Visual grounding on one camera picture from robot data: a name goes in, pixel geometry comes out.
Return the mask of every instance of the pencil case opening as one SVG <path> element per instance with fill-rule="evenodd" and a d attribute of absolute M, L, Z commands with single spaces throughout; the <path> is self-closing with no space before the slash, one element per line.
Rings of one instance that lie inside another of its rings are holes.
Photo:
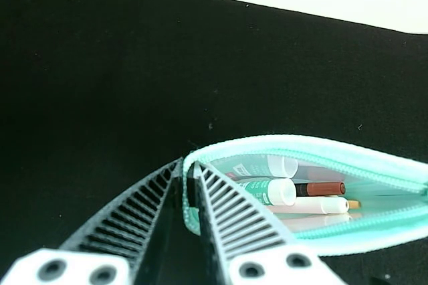
<path fill-rule="evenodd" d="M 297 171 L 291 175 L 295 183 L 343 181 L 345 197 L 360 202 L 360 208 L 350 209 L 347 215 L 276 214 L 320 256 L 369 252 L 428 235 L 428 165 L 343 142 L 296 135 L 230 140 L 186 157 L 183 217 L 191 232 L 200 234 L 198 209 L 189 207 L 187 199 L 186 176 L 191 165 L 195 161 L 218 164 L 246 155 L 296 161 Z M 237 170 L 245 170 L 245 165 Z"/>

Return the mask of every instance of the pencil case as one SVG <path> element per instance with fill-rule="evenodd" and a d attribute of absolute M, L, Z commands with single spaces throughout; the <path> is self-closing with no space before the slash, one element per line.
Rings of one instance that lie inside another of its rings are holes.
<path fill-rule="evenodd" d="M 361 208 L 354 211 L 356 218 L 331 225 L 317 222 L 314 228 L 294 232 L 319 256 L 369 252 L 428 235 L 427 164 L 343 142 L 297 135 L 230 140 L 187 156 L 183 165 L 183 217 L 191 232 L 200 234 L 198 209 L 189 207 L 187 198 L 186 177 L 191 165 L 239 155 L 283 156 L 343 177 L 346 195 L 361 202 Z"/>

